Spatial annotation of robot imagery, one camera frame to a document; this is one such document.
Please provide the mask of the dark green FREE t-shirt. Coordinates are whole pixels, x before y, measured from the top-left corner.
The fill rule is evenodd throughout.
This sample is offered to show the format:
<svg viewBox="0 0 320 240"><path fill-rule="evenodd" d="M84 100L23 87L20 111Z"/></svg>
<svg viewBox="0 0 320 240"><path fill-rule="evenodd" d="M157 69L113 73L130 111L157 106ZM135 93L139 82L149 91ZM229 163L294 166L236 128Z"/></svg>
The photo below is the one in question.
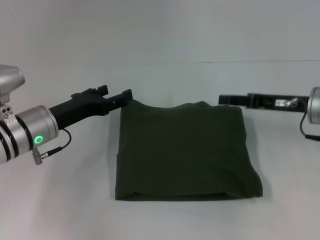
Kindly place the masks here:
<svg viewBox="0 0 320 240"><path fill-rule="evenodd" d="M204 101L162 108L133 100L120 113L115 199L260 198L239 107Z"/></svg>

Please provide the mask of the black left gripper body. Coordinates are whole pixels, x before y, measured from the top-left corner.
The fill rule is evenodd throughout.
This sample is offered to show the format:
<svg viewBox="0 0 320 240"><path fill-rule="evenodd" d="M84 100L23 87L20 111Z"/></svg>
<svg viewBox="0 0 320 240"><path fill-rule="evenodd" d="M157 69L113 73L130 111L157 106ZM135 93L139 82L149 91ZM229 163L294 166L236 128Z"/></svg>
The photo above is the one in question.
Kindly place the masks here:
<svg viewBox="0 0 320 240"><path fill-rule="evenodd" d="M49 108L59 130L92 116L105 116L104 96L86 94L86 90L71 95L71 99Z"/></svg>

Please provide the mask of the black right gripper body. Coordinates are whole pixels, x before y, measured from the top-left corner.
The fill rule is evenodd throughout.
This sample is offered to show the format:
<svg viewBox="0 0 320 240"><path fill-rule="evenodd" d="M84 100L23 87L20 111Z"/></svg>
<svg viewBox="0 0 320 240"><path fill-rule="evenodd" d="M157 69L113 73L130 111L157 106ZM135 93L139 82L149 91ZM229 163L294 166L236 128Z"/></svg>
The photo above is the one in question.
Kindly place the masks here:
<svg viewBox="0 0 320 240"><path fill-rule="evenodd" d="M274 94L258 94L258 93L248 93L248 104L246 105L249 109L259 109L259 110L272 110L272 111L283 111L283 112L296 112L304 113L306 110L306 105L308 103L308 96L298 96L298 95L274 95ZM304 103L298 101L295 106L279 106L276 104L278 100L290 101L294 98L302 100Z"/></svg>

